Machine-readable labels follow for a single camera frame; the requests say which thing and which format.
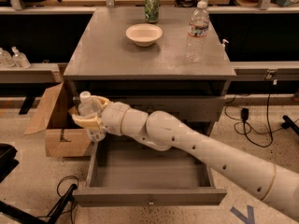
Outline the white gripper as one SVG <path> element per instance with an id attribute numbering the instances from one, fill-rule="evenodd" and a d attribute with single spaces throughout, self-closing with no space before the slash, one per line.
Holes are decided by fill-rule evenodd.
<path id="1" fill-rule="evenodd" d="M 89 130 L 107 130 L 110 134 L 121 136 L 121 124 L 125 113 L 130 106 L 121 102 L 110 103 L 110 100 L 103 96 L 92 96 L 92 107 L 94 110 L 104 110 L 102 118 L 98 116 L 72 115 L 72 120 L 81 128 Z"/>

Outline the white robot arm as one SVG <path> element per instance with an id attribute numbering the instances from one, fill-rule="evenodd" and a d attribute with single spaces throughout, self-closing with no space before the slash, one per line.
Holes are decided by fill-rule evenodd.
<path id="1" fill-rule="evenodd" d="M 174 116 L 151 114 L 106 97 L 93 96 L 97 111 L 72 116 L 87 130 L 128 136 L 159 151 L 179 148 L 211 167 L 261 202 L 299 220 L 299 174 L 252 156 L 191 129 Z"/>

